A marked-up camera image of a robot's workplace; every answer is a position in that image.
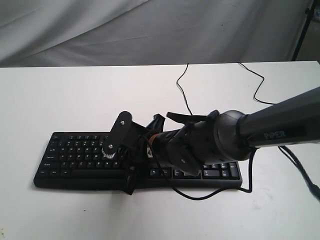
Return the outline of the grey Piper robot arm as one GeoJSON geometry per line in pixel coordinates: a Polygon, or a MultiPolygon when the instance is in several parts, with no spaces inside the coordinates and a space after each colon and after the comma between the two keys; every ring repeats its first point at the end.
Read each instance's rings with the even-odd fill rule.
{"type": "Polygon", "coordinates": [[[173,177],[167,168],[179,170],[183,177],[237,178],[233,167],[205,170],[204,166],[252,162],[262,147],[288,151],[288,145],[319,142],[320,90],[315,88],[252,114],[214,110],[208,115],[168,112],[166,116],[182,128],[164,131],[165,118],[159,114],[146,127],[133,122],[127,111],[119,115],[112,132],[128,153],[126,193],[133,193],[152,166],[157,166],[155,174],[167,183],[173,177]]]}

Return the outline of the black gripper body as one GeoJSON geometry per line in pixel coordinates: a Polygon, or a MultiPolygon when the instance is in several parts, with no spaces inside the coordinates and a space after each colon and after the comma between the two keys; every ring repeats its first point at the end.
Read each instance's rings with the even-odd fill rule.
{"type": "Polygon", "coordinates": [[[156,130],[140,129],[137,131],[137,164],[156,165],[158,160],[161,166],[178,167],[180,165],[179,150],[176,149],[175,136],[179,129],[158,132],[156,130]],[[152,148],[152,157],[147,155],[147,141],[152,148]]]}

